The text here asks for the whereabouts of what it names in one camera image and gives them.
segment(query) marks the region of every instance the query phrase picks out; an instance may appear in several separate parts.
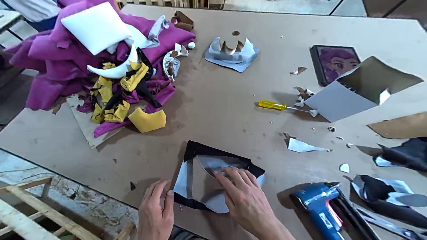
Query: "yellow fabric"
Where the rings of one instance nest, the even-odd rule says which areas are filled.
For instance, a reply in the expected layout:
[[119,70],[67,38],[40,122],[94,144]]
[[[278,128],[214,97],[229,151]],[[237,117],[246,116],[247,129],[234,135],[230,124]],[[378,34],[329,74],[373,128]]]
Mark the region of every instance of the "yellow fabric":
[[143,112],[141,108],[137,108],[129,115],[129,120],[137,127],[140,132],[144,133],[159,128],[164,128],[166,125],[166,114],[163,112],[163,110],[148,114]]
[[116,65],[114,64],[114,63],[110,63],[110,62],[105,62],[105,63],[103,63],[103,69],[109,69],[109,68],[114,68],[114,67],[116,67]]
[[123,104],[120,104],[115,112],[113,109],[105,110],[105,121],[111,123],[122,123],[125,120],[125,117],[128,114],[130,107],[131,105],[125,100],[123,100]]
[[[137,63],[131,62],[129,61],[132,68],[136,67]],[[141,82],[141,79],[145,76],[145,74],[148,71],[148,66],[145,65],[144,63],[140,63],[140,68],[139,70],[132,75],[129,79],[127,77],[123,77],[120,80],[120,85],[122,85],[122,87],[129,92],[132,92],[133,90],[135,90],[136,85],[138,85],[139,82]]]
[[95,103],[95,110],[91,120],[96,123],[102,123],[104,121],[104,108],[101,108],[98,103]]
[[103,88],[98,89],[98,92],[101,94],[102,102],[104,103],[104,105],[106,105],[110,98],[113,96],[113,83],[110,79],[105,78],[103,76],[99,76],[98,81],[95,83],[95,85],[96,84],[104,86]]

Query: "wooden plank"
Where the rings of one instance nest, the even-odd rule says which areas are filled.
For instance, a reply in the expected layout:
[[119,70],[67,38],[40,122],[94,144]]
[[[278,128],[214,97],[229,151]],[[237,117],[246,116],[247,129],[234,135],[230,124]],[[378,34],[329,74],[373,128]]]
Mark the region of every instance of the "wooden plank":
[[59,238],[1,199],[0,221],[26,240],[59,240]]
[[[27,189],[27,188],[35,187],[42,184],[50,184],[51,182],[52,182],[51,177],[45,177],[45,178],[36,179],[34,181],[19,183],[14,186],[19,187],[20,189]],[[7,192],[6,187],[0,188],[0,194],[6,193],[6,192]]]
[[54,231],[52,234],[53,234],[53,235],[55,235],[55,236],[59,236],[59,235],[61,235],[61,234],[65,233],[66,231],[67,231],[67,230],[66,230],[66,228],[65,228],[65,227],[62,227],[62,228],[60,228],[60,229],[58,229],[58,230]]
[[[37,213],[29,216],[28,218],[31,219],[31,220],[34,220],[34,219],[39,218],[41,216],[43,216],[43,214],[41,212],[37,212]],[[13,229],[11,227],[9,227],[9,226],[0,229],[0,236],[3,236],[3,235],[5,235],[6,233],[8,233],[10,231],[13,231]]]
[[74,236],[80,238],[81,240],[100,240],[97,236],[93,235],[91,232],[84,229],[82,226],[71,221],[55,209],[51,208],[50,206],[40,201],[28,192],[21,190],[17,186],[8,186],[6,187],[6,190],[15,195],[24,203],[41,212],[47,218],[56,222],[58,225],[65,227],[67,231],[72,233]]
[[117,235],[114,240],[127,240],[130,233],[132,232],[132,229],[134,229],[136,226],[133,222],[130,222],[126,224],[126,226],[120,231],[120,233]]

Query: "wooden pallet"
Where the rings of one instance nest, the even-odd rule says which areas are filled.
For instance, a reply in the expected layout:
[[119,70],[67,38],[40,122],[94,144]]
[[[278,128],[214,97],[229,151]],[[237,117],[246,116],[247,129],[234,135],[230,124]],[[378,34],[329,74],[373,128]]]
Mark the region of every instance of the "wooden pallet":
[[[31,182],[0,188],[0,194],[11,193],[37,211],[37,213],[31,216],[26,216],[13,208],[7,202],[0,199],[0,221],[6,225],[5,228],[0,229],[0,236],[14,231],[26,240],[59,240],[58,236],[68,231],[81,240],[101,240],[88,230],[84,229],[82,226],[78,225],[74,221],[48,206],[46,203],[25,191],[27,188],[44,184],[41,196],[42,198],[47,197],[51,182],[52,178],[41,178]],[[61,228],[53,233],[48,232],[34,221],[36,218],[41,216],[49,218],[56,224],[60,225]],[[123,228],[116,239],[127,239],[134,227],[134,223],[129,223],[125,228]]]

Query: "white paper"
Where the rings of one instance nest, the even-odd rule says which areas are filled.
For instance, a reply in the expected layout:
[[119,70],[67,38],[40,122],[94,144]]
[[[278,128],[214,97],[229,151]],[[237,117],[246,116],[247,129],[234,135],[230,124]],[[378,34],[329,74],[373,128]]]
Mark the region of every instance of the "white paper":
[[105,142],[105,140],[111,138],[114,134],[118,133],[120,130],[124,128],[123,126],[123,127],[111,130],[96,138],[94,136],[94,130],[99,126],[99,124],[91,121],[93,112],[84,113],[84,112],[79,112],[76,109],[79,104],[83,105],[84,100],[80,100],[78,94],[73,94],[67,97],[67,103],[70,106],[71,111],[73,112],[74,118],[76,119],[77,124],[82,130],[83,135],[85,136],[86,141],[88,142],[91,148],[95,148],[96,146]]
[[294,152],[328,151],[326,148],[311,146],[294,138],[289,139],[288,149]]

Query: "cardboard table surface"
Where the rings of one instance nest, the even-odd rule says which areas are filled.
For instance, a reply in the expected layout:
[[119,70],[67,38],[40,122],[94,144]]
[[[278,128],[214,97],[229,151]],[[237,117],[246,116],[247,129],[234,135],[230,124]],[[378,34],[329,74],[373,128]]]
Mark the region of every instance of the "cardboard table surface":
[[[149,19],[176,9],[128,4],[123,11]],[[370,156],[346,143],[376,147],[401,140],[376,135],[366,124],[427,110],[426,83],[393,95],[384,105],[335,123],[305,113],[261,109],[261,99],[293,105],[295,86],[318,92],[309,48],[315,44],[352,46],[361,60],[376,56],[388,65],[427,79],[427,35],[415,20],[287,15],[181,9],[194,21],[196,47],[181,57],[177,92],[163,107],[166,127],[141,134],[126,128],[90,149],[65,103],[56,115],[24,109],[2,132],[0,147],[118,200],[138,207],[146,187],[174,178],[188,140],[252,159],[266,170],[263,189],[279,220],[296,239],[319,239],[304,214],[286,200],[290,188],[308,182],[339,181],[349,194],[356,174],[400,179],[415,193],[427,194],[420,173],[403,167],[376,167]],[[204,59],[211,41],[240,31],[260,48],[249,68],[238,73]],[[297,76],[289,72],[308,69]],[[409,105],[399,105],[402,98]],[[327,130],[335,126],[336,132]],[[297,153],[286,149],[283,132],[333,152]],[[350,164],[350,174],[339,165]],[[129,181],[137,183],[130,191]],[[228,214],[175,205],[175,224],[208,239],[249,239]]]

